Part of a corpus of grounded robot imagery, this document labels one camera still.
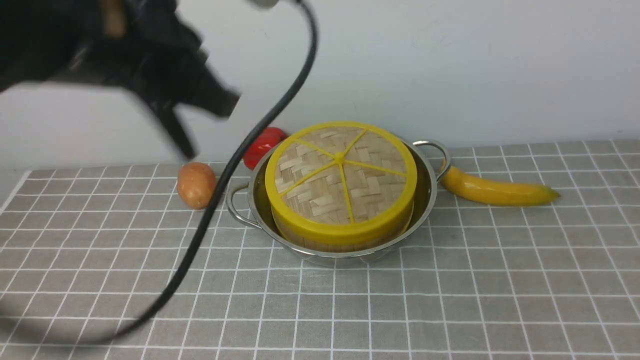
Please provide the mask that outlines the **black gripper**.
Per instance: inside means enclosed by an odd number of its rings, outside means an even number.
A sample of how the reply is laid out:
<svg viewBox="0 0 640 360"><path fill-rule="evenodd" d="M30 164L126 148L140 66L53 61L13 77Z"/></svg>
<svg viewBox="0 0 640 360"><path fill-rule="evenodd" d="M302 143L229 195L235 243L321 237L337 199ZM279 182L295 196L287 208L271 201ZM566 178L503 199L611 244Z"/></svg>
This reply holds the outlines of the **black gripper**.
<svg viewBox="0 0 640 360"><path fill-rule="evenodd" d="M219 82L196 32L178 14L176 0L99 0L100 25L75 53L78 73L144 99L185 161L195 148L174 110L185 104L229 118L241 93Z"/></svg>

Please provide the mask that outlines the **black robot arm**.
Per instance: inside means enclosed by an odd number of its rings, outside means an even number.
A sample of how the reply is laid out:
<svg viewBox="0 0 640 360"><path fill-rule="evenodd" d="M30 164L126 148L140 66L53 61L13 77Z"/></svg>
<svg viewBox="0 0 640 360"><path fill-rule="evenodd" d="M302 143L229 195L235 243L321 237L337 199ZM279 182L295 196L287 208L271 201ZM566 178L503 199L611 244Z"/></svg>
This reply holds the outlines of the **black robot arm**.
<svg viewBox="0 0 640 360"><path fill-rule="evenodd" d="M197 152L175 107L227 118L240 100L208 68L176 0L3 0L0 39L2 91L43 82L124 89L188 161Z"/></svg>

